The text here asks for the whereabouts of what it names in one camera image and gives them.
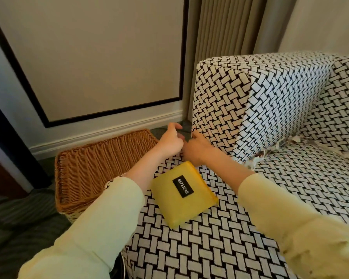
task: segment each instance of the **wicker basket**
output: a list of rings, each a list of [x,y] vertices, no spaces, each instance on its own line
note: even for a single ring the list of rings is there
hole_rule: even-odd
[[[144,129],[59,153],[55,159],[57,211],[73,223],[108,181],[131,169],[157,142]]]

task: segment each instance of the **yellow pouch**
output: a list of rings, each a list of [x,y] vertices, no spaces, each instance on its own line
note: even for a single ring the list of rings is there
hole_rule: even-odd
[[[151,192],[171,229],[219,202],[189,161],[153,179]]]

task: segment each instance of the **sleeve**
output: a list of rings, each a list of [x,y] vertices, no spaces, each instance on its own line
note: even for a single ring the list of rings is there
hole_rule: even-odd
[[[349,278],[349,225],[323,216],[260,174],[239,187],[238,202],[257,230],[274,239],[302,278]]]
[[[53,246],[21,267],[19,278],[110,278],[143,205],[144,195],[134,181],[115,178]]]

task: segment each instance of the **right hand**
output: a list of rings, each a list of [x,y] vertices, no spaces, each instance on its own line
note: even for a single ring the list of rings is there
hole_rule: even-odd
[[[184,141],[183,143],[183,158],[185,161],[190,161],[194,166],[205,165],[209,151],[214,147],[196,130],[191,133],[191,136],[192,139],[189,142]]]

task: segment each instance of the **curtain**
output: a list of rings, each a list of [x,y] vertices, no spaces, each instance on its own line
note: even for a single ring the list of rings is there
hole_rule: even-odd
[[[349,55],[349,0],[297,0],[280,52]]]
[[[187,112],[190,121],[197,63],[215,56],[278,51],[295,1],[202,0],[192,81],[186,87],[190,90]]]

